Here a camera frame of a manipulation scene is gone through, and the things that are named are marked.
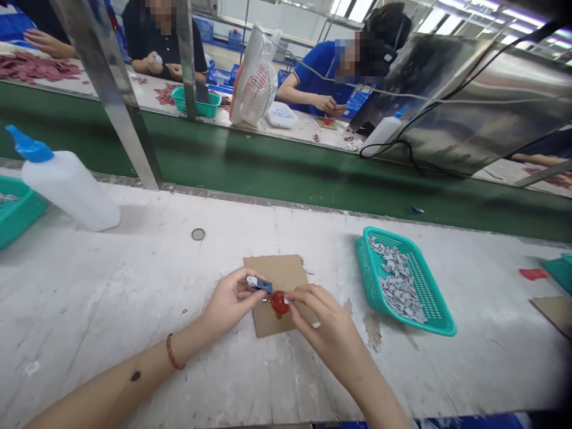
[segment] red string bracelet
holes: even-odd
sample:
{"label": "red string bracelet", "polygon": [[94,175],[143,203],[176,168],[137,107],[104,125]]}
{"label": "red string bracelet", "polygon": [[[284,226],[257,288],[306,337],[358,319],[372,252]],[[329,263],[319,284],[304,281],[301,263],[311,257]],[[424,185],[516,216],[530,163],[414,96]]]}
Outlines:
{"label": "red string bracelet", "polygon": [[175,355],[173,355],[173,349],[171,349],[171,337],[172,336],[173,336],[173,334],[169,334],[167,336],[167,354],[169,355],[169,360],[171,361],[171,365],[173,365],[173,367],[175,369],[182,371],[186,365],[183,365],[183,366],[177,365],[177,361],[175,360]]}

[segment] black hair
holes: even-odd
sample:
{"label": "black hair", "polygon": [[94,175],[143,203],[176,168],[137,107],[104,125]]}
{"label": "black hair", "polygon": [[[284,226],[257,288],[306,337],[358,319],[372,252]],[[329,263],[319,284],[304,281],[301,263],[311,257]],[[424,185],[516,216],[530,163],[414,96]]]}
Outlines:
{"label": "black hair", "polygon": [[411,32],[411,19],[403,13],[404,9],[403,3],[390,3],[373,9],[364,21],[363,31],[395,50],[403,48]]}

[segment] glue bottle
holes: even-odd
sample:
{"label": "glue bottle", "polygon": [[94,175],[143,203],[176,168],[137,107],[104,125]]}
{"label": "glue bottle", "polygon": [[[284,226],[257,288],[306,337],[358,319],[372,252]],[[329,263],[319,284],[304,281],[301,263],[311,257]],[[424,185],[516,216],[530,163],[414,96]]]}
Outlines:
{"label": "glue bottle", "polygon": [[121,220],[119,206],[105,193],[72,152],[52,152],[13,125],[6,130],[25,159],[22,180],[38,194],[64,210],[90,231],[113,228]]}
{"label": "glue bottle", "polygon": [[372,156],[380,149],[383,149],[383,146],[378,146],[377,144],[387,143],[391,136],[395,134],[395,131],[401,127],[401,115],[407,108],[407,104],[403,106],[403,108],[398,111],[393,116],[387,116],[383,118],[380,124],[375,127],[374,131],[369,135],[365,143],[363,144],[363,151],[361,154],[365,157]]}

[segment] white electric fan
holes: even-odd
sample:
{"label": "white electric fan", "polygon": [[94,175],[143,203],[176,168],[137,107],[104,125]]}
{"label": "white electric fan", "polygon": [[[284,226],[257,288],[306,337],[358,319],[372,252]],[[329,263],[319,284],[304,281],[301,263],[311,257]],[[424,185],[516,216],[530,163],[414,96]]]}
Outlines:
{"label": "white electric fan", "polygon": [[282,30],[276,30],[268,39],[259,23],[252,27],[244,59],[234,82],[231,102],[231,123],[245,121],[254,127],[262,120],[278,90],[278,77],[272,59]]}

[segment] green basket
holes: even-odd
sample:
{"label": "green basket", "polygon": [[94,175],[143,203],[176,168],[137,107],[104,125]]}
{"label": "green basket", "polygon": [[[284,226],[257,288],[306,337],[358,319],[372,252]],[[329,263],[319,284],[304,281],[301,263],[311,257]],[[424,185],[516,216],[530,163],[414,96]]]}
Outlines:
{"label": "green basket", "polygon": [[[382,264],[385,264],[385,260],[380,254],[370,248],[369,237],[374,237],[376,243],[397,247],[401,253],[408,257],[405,266],[409,268],[411,275],[415,278],[413,286],[417,291],[421,304],[423,304],[423,313],[428,319],[426,323],[422,324],[400,316],[387,304],[379,277],[387,278],[391,274],[381,267]],[[437,286],[421,250],[415,243],[401,235],[368,227],[363,230],[363,236],[356,241],[356,248],[359,267],[362,271],[365,297],[374,310],[389,314],[404,324],[432,332],[433,334],[453,337],[457,333],[455,321],[449,313],[447,304],[439,291],[439,286]]]}
{"label": "green basket", "polygon": [[560,259],[542,262],[542,268],[549,272],[562,288],[572,295],[572,253],[562,253]]}
{"label": "green basket", "polygon": [[[177,88],[171,91],[171,97],[175,100],[177,109],[180,111],[186,111],[185,88],[177,86]],[[209,92],[208,103],[197,101],[197,113],[206,117],[215,117],[221,101],[222,97],[220,95]]]}
{"label": "green basket", "polygon": [[3,249],[39,218],[47,204],[19,179],[0,176],[0,192],[19,198],[3,201],[0,206],[0,249]]}

